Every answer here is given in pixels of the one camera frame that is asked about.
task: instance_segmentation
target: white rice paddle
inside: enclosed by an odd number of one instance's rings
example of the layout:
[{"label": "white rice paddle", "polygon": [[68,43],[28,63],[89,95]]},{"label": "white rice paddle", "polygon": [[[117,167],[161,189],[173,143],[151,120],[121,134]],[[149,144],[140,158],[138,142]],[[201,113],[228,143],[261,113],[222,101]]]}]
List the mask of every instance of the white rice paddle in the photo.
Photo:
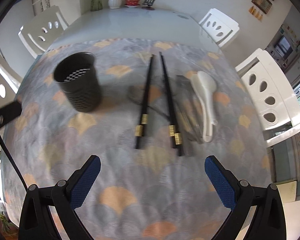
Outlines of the white rice paddle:
[{"label": "white rice paddle", "polygon": [[203,120],[202,138],[205,142],[210,142],[212,141],[213,125],[207,115],[206,104],[205,104],[205,93],[203,91],[203,86],[197,74],[192,75],[190,81],[195,94],[200,100],[200,104],[202,108],[202,120]]},{"label": "white rice paddle", "polygon": [[198,71],[198,77],[205,95],[208,118],[213,125],[217,125],[217,119],[213,109],[213,93],[217,90],[217,84],[209,74],[203,71]]}]

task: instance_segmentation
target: patterned tablecloth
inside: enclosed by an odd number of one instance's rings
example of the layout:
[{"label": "patterned tablecloth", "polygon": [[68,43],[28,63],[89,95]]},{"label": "patterned tablecloth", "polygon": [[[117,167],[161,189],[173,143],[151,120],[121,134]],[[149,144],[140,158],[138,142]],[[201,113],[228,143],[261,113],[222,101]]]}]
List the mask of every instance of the patterned tablecloth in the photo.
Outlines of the patterned tablecloth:
[{"label": "patterned tablecloth", "polygon": [[[61,60],[79,51],[96,56],[104,95],[102,104],[87,114],[70,106],[52,76]],[[159,51],[165,55],[172,82],[176,75],[189,78],[203,70],[218,84],[213,141],[195,143],[192,156],[176,156],[167,120],[152,110],[146,144],[142,150],[134,149],[140,106],[127,93],[131,86],[142,88],[151,53],[159,55]],[[210,239],[229,210],[204,172],[209,155],[253,186],[271,183],[258,116],[235,70],[221,54],[139,39],[67,45],[41,57],[24,79],[18,99],[22,115],[6,127],[5,141],[28,186],[53,186],[81,168],[90,155],[100,157],[101,172],[83,206],[76,209],[95,239]],[[150,104],[167,113],[158,58]],[[18,225],[25,191],[8,160],[3,157],[2,162],[8,215]],[[55,209],[52,213],[67,239]]]}]

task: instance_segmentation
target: chopsticks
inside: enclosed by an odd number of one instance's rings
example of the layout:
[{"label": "chopsticks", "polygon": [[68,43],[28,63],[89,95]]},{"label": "chopsticks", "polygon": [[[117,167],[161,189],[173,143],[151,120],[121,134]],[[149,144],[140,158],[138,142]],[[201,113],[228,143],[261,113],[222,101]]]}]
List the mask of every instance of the chopsticks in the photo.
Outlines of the chopsticks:
[{"label": "chopsticks", "polygon": [[[154,55],[152,54],[150,62],[149,62],[149,67],[148,67],[145,90],[143,93],[141,112],[140,112],[140,116],[139,116],[139,123],[136,126],[136,130],[135,130],[135,136],[136,136],[135,149],[140,149],[141,138],[145,135],[146,126],[148,123],[147,109],[148,109],[148,99],[149,99],[149,92],[150,92],[153,59],[154,59]],[[161,52],[160,52],[160,59],[161,59],[161,64],[162,64],[162,69],[163,69],[164,86],[165,86],[166,93],[167,93],[167,103],[168,103],[169,120],[170,120],[169,133],[170,133],[170,137],[171,137],[171,144],[172,144],[172,148],[177,149],[178,156],[183,156],[184,151],[183,151],[183,146],[182,146],[181,133],[179,130],[178,121],[177,121],[177,117],[176,117],[176,111],[175,111],[175,107],[173,104],[173,98],[172,98],[167,68],[165,65],[164,57]]]},{"label": "chopsticks", "polygon": [[164,56],[162,55],[161,52],[159,52],[159,54],[160,54],[160,59],[161,59],[161,64],[162,64],[162,69],[163,69],[164,86],[165,86],[165,89],[167,92],[167,103],[168,103],[168,110],[169,110],[169,116],[170,116],[169,132],[170,132],[170,137],[171,137],[172,148],[174,148],[174,149],[177,148],[178,156],[182,156],[183,155],[182,138],[181,138],[181,133],[180,133],[179,126],[178,126],[175,107],[173,104],[167,68],[165,65]]},{"label": "chopsticks", "polygon": [[152,54],[148,67],[148,74],[146,79],[145,91],[143,93],[141,113],[139,117],[139,124],[136,126],[135,136],[136,136],[136,146],[135,149],[140,149],[141,137],[145,135],[146,125],[148,123],[148,99],[150,91],[151,73],[153,65],[154,55]]}]

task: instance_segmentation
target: perforated cup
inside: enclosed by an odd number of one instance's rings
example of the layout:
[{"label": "perforated cup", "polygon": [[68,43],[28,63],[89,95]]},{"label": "perforated cup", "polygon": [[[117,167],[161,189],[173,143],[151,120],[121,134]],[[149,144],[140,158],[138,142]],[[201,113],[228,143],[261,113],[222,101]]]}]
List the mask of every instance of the perforated cup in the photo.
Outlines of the perforated cup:
[{"label": "perforated cup", "polygon": [[79,52],[65,58],[54,70],[54,80],[79,112],[89,112],[101,101],[101,88],[93,63],[93,54]]}]

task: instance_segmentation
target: dining table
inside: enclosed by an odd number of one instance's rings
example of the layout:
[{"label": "dining table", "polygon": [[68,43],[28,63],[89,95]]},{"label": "dining table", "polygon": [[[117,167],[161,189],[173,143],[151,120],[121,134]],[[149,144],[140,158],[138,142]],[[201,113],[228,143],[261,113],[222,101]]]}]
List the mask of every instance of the dining table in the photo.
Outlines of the dining table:
[{"label": "dining table", "polygon": [[[101,104],[88,113],[77,112],[53,79],[59,62],[82,51],[95,56],[102,90]],[[182,109],[190,120],[200,120],[189,110],[191,105],[202,117],[195,95],[194,104],[180,96],[187,95],[191,85],[184,93],[178,80],[191,84],[191,76],[204,71],[217,84],[213,139],[183,136],[191,147],[182,157],[170,145],[159,52],[166,60],[173,100],[181,106],[178,120]],[[147,133],[142,147],[135,149],[135,126],[152,54]],[[28,186],[53,186],[68,179],[91,155],[101,159],[97,179],[75,210],[94,239],[211,239],[230,210],[205,173],[210,155],[238,180],[257,187],[272,182],[262,128],[247,90],[217,44],[185,13],[120,8],[82,15],[29,69],[16,98],[22,114],[6,126],[4,140]],[[189,132],[184,120],[179,123],[184,134]],[[8,216],[19,225],[26,192],[5,155],[2,181]],[[50,210],[62,239],[68,239],[55,208]],[[252,212],[244,226],[251,219]]]}]

